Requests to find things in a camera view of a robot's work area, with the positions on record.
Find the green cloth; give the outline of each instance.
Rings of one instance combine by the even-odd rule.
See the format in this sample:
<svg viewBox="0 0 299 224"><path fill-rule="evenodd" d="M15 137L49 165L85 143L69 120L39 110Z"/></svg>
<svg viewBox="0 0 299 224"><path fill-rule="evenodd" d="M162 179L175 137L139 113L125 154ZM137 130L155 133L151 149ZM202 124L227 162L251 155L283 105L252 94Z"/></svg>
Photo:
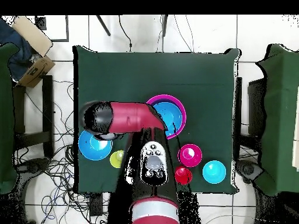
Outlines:
<svg viewBox="0 0 299 224"><path fill-rule="evenodd" d="M0 46L0 194L11 191L17 175L12 166L15 117L8 60L18 51L12 43Z"/></svg>
<svg viewBox="0 0 299 224"><path fill-rule="evenodd" d="M299 193L299 172L292 166L293 139L299 87L299 52L278 44L258 64L265 70L266 127L262 136L261 164L266 170L256 185L269 196L282 191Z"/></svg>
<svg viewBox="0 0 299 224"><path fill-rule="evenodd" d="M168 94L178 98L186 109L187 120L179 134L181 145L198 145L201 163L191 168L193 192L233 194L232 107L234 101L234 61L239 50L227 54L188 53L109 53L90 52L77 46L79 109L93 100L147 102L151 97ZM127 136L113 141L112 152L123 150ZM176 138L168 141L174 169L179 165ZM120 169L109 157L91 161L79 152L81 193L114 192ZM203 166L219 160L227 168L220 184L209 184L202 176Z"/></svg>

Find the white tile floor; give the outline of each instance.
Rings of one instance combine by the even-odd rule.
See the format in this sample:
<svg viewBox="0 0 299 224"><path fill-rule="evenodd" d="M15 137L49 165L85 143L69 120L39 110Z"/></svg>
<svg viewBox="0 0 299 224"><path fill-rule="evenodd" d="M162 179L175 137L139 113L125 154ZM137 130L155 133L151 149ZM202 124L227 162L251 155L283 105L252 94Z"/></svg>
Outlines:
<svg viewBox="0 0 299 224"><path fill-rule="evenodd" d="M254 62L263 59L268 44L282 43L292 50L299 49L299 16L290 15L188 15L188 21L193 32L194 51L201 53L223 53L229 48L239 48L242 55L239 63L239 76L243 77L242 88L242 123L248 123L248 82L263 77L262 71ZM56 66L49 73L53 76L54 101L62 109L55 105L55 138L59 139L59 133L65 133L66 129L61 122L66 121L74 110L72 99L74 97L73 86L73 65L72 46L81 45L97 52L125 52L128 51L129 42L123 34L118 16L102 16L107 28L111 32L108 37L101 27L96 16L69 16L69 42L54 43L48 52L48 56L55 61ZM49 22L63 20L63 18L49 18ZM161 31L160 15L124 15L121 16L121 23L124 30L131 38L133 52L153 53L162 51L160 39L157 45L158 36ZM185 15L177 15L176 21L182 36L189 47L192 48L192 36L187 25ZM65 26L59 23L51 23L57 28ZM187 45L181 38L173 15L168 17L166 37L164 39L164 51L174 53L176 51L188 51ZM27 89L29 96L41 109L41 83L34 89ZM32 102L26 100L26 132L41 131L41 113L35 108ZM71 114L68 118L67 126L74 127L74 119ZM242 133L248 133L246 125L242 126ZM65 135L62 140L55 143L55 148L71 144L73 138ZM42 157L42 146L30 147L30 152L26 158ZM63 158L64 153L60 152L55 158ZM236 174L235 183L239 192L235 195L225 194L198 194L197 198L201 205L199 215L202 224L253 224L255 216L255 195L251 185L243 183L241 177ZM40 223L44 219L44 212L49 202L50 195L55 190L52 179L46 175L38 176L29 184L26 195L26 209L28 218L35 219ZM56 214L56 218L50 217L44 224L88 224L81 213L70 209L66 214L67 205L58 201L54 206L51 215Z"/></svg>

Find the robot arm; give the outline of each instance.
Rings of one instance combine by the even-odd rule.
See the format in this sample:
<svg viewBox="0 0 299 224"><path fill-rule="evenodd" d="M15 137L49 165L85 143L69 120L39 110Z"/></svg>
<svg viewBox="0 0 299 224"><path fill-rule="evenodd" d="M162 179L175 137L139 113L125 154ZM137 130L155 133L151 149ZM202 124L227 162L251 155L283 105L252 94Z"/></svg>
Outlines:
<svg viewBox="0 0 299 224"><path fill-rule="evenodd" d="M127 209L132 212L131 223L179 224L166 125L155 109L145 103L97 101L87 103L79 117L81 125L98 139L132 133L122 164L125 170L134 170L132 202Z"/></svg>

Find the yellow cup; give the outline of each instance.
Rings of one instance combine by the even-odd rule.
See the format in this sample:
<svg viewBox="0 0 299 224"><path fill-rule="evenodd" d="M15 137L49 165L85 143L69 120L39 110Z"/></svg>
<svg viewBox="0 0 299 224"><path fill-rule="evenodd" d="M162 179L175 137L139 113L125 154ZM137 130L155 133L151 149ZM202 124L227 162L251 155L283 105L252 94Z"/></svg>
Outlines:
<svg viewBox="0 0 299 224"><path fill-rule="evenodd" d="M123 155L124 155L123 150L115 151L110 157L110 164L113 167L119 169L121 166L121 161L123 160Z"/></svg>

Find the blue bowl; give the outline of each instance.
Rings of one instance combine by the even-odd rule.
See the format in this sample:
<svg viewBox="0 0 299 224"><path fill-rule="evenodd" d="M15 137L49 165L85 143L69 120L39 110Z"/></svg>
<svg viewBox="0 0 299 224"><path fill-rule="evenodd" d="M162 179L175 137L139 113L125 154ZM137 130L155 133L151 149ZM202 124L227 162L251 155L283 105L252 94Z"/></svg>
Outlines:
<svg viewBox="0 0 299 224"><path fill-rule="evenodd" d="M154 109L161 115L163 122L167 126L166 136L169 137L182 126L183 116L180 109L170 102L160 102L153 105Z"/></svg>
<svg viewBox="0 0 299 224"><path fill-rule="evenodd" d="M227 170L225 166L217 160L212 160L203 167L203 177L210 184L222 182L226 174Z"/></svg>
<svg viewBox="0 0 299 224"><path fill-rule="evenodd" d="M80 152L89 160L102 160L112 150L112 141L99 141L88 131L82 131L78 144Z"/></svg>

